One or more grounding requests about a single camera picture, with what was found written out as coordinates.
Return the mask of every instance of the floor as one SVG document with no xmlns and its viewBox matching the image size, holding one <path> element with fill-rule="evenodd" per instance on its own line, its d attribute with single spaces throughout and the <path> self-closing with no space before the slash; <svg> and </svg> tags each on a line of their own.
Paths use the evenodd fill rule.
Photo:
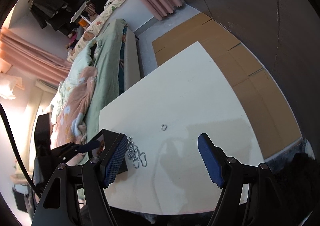
<svg viewBox="0 0 320 226">
<path fill-rule="evenodd" d="M 169 30 L 192 18 L 198 13 L 199 11 L 197 9 L 189 5 L 185 5 L 177 9 L 173 14 L 170 14 L 162 21 L 157 21 L 145 32 L 138 35 L 139 43 L 137 44 L 137 46 L 141 78 L 150 74 L 158 67 L 155 53 L 152 47 L 152 42 L 156 38 L 162 36 Z"/>
</svg>

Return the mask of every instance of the dark wall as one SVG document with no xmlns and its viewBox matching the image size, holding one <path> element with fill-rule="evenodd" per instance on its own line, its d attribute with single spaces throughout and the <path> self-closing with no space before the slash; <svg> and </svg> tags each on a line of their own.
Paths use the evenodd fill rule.
<svg viewBox="0 0 320 226">
<path fill-rule="evenodd" d="M 319 160 L 320 18 L 310 4 L 316 0 L 185 1 L 222 24 L 263 63 Z"/>
</svg>

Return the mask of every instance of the white table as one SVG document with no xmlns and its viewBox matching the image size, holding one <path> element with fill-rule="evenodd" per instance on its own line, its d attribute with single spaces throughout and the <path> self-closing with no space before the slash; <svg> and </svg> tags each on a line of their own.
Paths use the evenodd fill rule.
<svg viewBox="0 0 320 226">
<path fill-rule="evenodd" d="M 167 125 L 165 131 L 161 125 Z M 132 137 L 147 167 L 117 175 L 105 190 L 109 205 L 150 214 L 215 209 L 212 183 L 197 147 L 206 132 L 227 156 L 257 166 L 263 157 L 233 89 L 199 42 L 158 67 L 100 111 L 100 129 Z M 246 202 L 248 185 L 241 203 Z"/>
</svg>

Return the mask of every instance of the metal screw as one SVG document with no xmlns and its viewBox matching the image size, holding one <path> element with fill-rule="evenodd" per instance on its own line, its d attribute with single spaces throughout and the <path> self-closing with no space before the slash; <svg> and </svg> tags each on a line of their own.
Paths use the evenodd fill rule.
<svg viewBox="0 0 320 226">
<path fill-rule="evenodd" d="M 99 162 L 99 158 L 98 157 L 92 157 L 90 159 L 90 163 L 92 163 L 92 164 L 95 164 L 95 163 L 98 163 L 98 162 Z"/>
<path fill-rule="evenodd" d="M 268 169 L 268 165 L 265 163 L 260 164 L 260 167 L 264 170 Z"/>
<path fill-rule="evenodd" d="M 58 169 L 62 170 L 62 169 L 64 169 L 66 166 L 67 166 L 67 165 L 66 165 L 65 163 L 60 163 L 60 164 L 58 165 Z"/>
<path fill-rule="evenodd" d="M 237 160 L 236 160 L 235 158 L 233 158 L 233 157 L 228 157 L 228 158 L 227 158 L 227 161 L 228 161 L 228 163 L 230 163 L 230 164 L 234 164 L 234 163 L 237 162 Z"/>
</svg>

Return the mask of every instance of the cardboard box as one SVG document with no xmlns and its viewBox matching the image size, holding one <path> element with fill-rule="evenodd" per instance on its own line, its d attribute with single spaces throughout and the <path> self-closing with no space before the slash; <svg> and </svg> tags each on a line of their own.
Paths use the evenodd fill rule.
<svg viewBox="0 0 320 226">
<path fill-rule="evenodd" d="M 287 101 L 268 72 L 236 37 L 203 13 L 152 43 L 158 66 L 196 41 L 205 48 L 233 88 L 264 158 L 301 137 Z"/>
</svg>

